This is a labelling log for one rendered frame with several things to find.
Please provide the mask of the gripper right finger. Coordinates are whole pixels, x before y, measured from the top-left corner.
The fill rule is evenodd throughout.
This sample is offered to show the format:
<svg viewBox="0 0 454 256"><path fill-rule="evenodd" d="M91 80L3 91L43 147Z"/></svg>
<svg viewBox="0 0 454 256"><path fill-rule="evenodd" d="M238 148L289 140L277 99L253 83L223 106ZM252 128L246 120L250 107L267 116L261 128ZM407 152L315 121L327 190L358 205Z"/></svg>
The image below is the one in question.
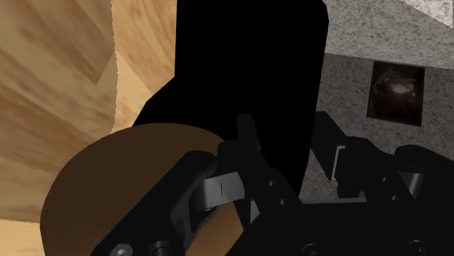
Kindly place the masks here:
<svg viewBox="0 0 454 256"><path fill-rule="evenodd" d="M326 177L335 181L336 199L312 207L402 205L430 215L454 216L454 161L419 145L393 153L370 140L346 135L325 111L315 114L311 152Z"/></svg>

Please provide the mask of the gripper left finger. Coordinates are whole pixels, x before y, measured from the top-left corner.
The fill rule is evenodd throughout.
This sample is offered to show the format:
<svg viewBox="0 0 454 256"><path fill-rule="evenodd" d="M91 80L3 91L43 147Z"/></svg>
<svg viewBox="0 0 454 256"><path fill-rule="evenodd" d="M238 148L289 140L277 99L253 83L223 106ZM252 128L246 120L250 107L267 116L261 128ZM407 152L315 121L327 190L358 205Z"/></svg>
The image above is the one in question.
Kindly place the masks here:
<svg viewBox="0 0 454 256"><path fill-rule="evenodd" d="M237 124L238 138L217 154L185 153L90 256L185 256L215 208L229 202L243 233L226 256L301 256L301 202L260 153L252 116L240 114Z"/></svg>

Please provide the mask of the brown round object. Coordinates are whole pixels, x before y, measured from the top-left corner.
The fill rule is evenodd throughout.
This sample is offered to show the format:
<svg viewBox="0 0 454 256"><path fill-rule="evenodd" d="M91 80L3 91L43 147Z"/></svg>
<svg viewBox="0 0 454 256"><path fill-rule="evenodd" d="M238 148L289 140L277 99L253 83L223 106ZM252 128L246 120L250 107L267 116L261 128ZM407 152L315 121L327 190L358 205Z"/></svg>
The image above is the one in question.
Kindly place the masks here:
<svg viewBox="0 0 454 256"><path fill-rule="evenodd" d="M221 141L198 127L145 124L87 146L61 169L44 201L45 256L90 256L184 153L216 153Z"/></svg>

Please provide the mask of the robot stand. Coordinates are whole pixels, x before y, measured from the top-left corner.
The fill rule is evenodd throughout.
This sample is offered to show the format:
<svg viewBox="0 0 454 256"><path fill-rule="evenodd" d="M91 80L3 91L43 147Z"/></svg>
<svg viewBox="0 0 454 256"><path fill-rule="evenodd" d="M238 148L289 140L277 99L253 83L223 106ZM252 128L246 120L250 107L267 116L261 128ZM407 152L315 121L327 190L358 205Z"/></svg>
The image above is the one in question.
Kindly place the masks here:
<svg viewBox="0 0 454 256"><path fill-rule="evenodd" d="M329 18L324 0L177 0L175 75L136 124L237 136L251 113L268 163L295 192L308 164Z"/></svg>

